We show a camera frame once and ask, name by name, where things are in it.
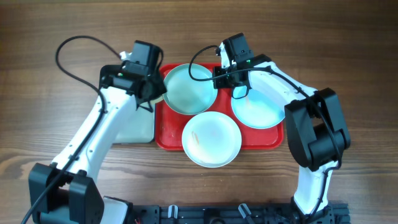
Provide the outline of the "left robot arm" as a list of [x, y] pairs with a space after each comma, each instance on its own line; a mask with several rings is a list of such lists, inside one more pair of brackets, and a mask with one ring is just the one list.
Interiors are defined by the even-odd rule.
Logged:
[[126, 200], [104, 197], [96, 181], [101, 165], [123, 124], [140, 108], [153, 112], [152, 101], [167, 89], [160, 76], [163, 50], [135, 41], [130, 53], [115, 55], [119, 65], [105, 65], [94, 85], [55, 63], [69, 77], [92, 88], [96, 103], [77, 133], [49, 165], [36, 163], [29, 173], [30, 209], [23, 223], [139, 223]]

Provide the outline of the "green and yellow sponge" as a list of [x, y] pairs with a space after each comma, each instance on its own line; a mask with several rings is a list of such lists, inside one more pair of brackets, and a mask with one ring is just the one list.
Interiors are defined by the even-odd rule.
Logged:
[[157, 104], [157, 103], [160, 103], [160, 102], [163, 101], [163, 100], [164, 100], [164, 97], [163, 97], [163, 96], [159, 96], [158, 98], [156, 98], [156, 99], [154, 99], [154, 100], [151, 100], [150, 103], [151, 103], [152, 105], [155, 105], [155, 104]]

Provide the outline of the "white plate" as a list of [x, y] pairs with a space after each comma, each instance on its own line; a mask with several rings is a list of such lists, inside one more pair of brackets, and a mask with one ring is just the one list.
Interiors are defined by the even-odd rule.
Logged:
[[207, 111], [191, 118], [182, 131], [182, 147], [191, 161], [202, 167], [218, 168], [239, 154], [242, 135], [229, 116]]

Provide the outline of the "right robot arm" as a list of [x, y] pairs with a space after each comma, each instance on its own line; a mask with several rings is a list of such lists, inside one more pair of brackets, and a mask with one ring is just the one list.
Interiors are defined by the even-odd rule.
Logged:
[[351, 137], [337, 94], [317, 90], [288, 76], [266, 55], [255, 55], [244, 34], [228, 37], [216, 48], [215, 88], [245, 86], [269, 97], [284, 112], [290, 153], [299, 165], [292, 203], [301, 222], [324, 216], [332, 172], [340, 169]]

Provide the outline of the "pale green plate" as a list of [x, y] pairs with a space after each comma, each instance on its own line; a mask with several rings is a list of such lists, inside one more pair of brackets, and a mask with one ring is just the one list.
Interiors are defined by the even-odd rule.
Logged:
[[218, 90], [211, 81], [199, 82], [191, 79], [189, 64], [178, 65], [164, 78], [167, 92], [163, 98], [173, 111], [184, 115], [195, 115], [209, 109], [215, 102]]

